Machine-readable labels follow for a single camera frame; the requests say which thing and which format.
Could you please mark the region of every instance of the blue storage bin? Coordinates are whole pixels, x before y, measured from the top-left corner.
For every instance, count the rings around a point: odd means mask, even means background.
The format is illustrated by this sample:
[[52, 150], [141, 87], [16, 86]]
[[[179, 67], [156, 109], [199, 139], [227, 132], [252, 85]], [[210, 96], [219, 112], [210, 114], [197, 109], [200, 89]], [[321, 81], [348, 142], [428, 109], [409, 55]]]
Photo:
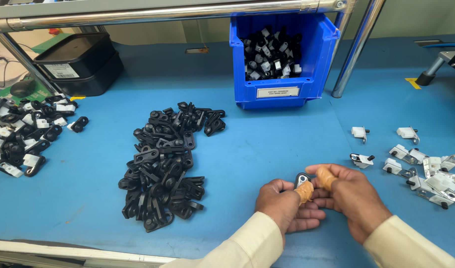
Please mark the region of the blue storage bin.
[[[240, 38], [247, 38], [248, 34], [260, 31], [268, 24], [272, 25], [274, 33], [285, 25], [287, 34], [302, 34], [300, 77], [246, 81], [244, 45]], [[335, 40], [339, 38], [339, 34], [339, 30], [324, 14], [231, 17], [229, 44], [233, 48], [234, 92], [237, 104], [243, 109], [292, 107], [303, 106], [305, 101], [320, 98]]]

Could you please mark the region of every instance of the black container lid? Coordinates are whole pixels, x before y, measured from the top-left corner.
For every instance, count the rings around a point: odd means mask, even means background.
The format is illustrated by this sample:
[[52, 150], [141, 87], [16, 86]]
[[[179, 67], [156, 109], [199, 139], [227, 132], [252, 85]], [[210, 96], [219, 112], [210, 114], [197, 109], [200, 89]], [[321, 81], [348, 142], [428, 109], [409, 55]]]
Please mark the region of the black container lid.
[[34, 63], [66, 64], [80, 61], [103, 42], [110, 42], [109, 37], [110, 35], [105, 32], [69, 35], [42, 52], [34, 59]]

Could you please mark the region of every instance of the beige sleeve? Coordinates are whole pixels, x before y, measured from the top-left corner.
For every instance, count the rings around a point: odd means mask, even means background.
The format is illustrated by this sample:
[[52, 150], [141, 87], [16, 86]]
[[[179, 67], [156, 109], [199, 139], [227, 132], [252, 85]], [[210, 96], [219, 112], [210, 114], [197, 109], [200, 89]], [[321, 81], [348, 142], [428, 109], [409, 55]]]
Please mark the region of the beige sleeve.
[[282, 254], [282, 235], [277, 224], [256, 212], [228, 240], [202, 259], [176, 259], [161, 268], [268, 268]]
[[363, 247], [381, 268], [455, 268], [455, 258], [396, 215], [378, 226]]

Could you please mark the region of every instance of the blue workbench surface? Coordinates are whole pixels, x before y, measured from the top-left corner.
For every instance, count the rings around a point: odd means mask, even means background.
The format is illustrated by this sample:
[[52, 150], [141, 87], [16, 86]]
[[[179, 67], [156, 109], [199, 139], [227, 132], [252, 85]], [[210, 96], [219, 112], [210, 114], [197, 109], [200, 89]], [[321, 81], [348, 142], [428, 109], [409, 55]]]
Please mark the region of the blue workbench surface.
[[[201, 258], [252, 215], [264, 183], [293, 181], [309, 164], [353, 168], [349, 154], [357, 153], [376, 156], [364, 172], [391, 212], [455, 257], [455, 204], [442, 210], [417, 197], [404, 179], [381, 170], [398, 143], [431, 156], [455, 154], [455, 70], [443, 66], [430, 86], [415, 90], [404, 78], [417, 77], [440, 51], [420, 48], [412, 42], [416, 39], [368, 41], [341, 99], [328, 92], [341, 64], [336, 61], [322, 99], [302, 108], [250, 111], [234, 102], [226, 42], [209, 44], [209, 54], [188, 55], [185, 48], [196, 45], [117, 45], [125, 71], [105, 94], [77, 100], [74, 118], [89, 118], [85, 130], [76, 134], [64, 128], [42, 153], [48, 161], [38, 175], [0, 173], [0, 239]], [[348, 46], [340, 47], [340, 57]], [[136, 152], [133, 130], [147, 122], [150, 111], [176, 108], [180, 101], [224, 109], [227, 126], [212, 137], [195, 133], [195, 165], [187, 175], [206, 177], [200, 201], [205, 210], [147, 234], [142, 222], [122, 216], [126, 192], [117, 182]], [[350, 133], [362, 125], [371, 130], [365, 145]], [[409, 125], [419, 130], [418, 146], [396, 134]], [[344, 216], [326, 213], [319, 228], [287, 235], [274, 267], [375, 267], [351, 238]]]

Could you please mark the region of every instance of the black cable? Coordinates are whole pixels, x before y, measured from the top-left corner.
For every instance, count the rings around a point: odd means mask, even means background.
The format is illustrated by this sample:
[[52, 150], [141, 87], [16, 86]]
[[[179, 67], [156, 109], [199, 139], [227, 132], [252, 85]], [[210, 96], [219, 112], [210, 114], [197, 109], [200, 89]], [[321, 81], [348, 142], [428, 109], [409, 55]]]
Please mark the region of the black cable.
[[4, 57], [1, 57], [0, 60], [5, 60], [6, 61], [6, 65], [4, 66], [4, 72], [3, 72], [3, 85], [0, 86], [0, 87], [5, 87], [6, 86], [6, 68], [7, 68], [7, 65], [9, 63], [18, 63], [18, 61], [8, 61], [6, 58]]
[[21, 44], [21, 43], [17, 43], [17, 44], [18, 44], [18, 45], [21, 45], [21, 46], [25, 46], [25, 47], [27, 47], [27, 48], [29, 48], [29, 49], [32, 50], [32, 48], [31, 48], [30, 46], [28, 46], [28, 45], [24, 45], [24, 44]]

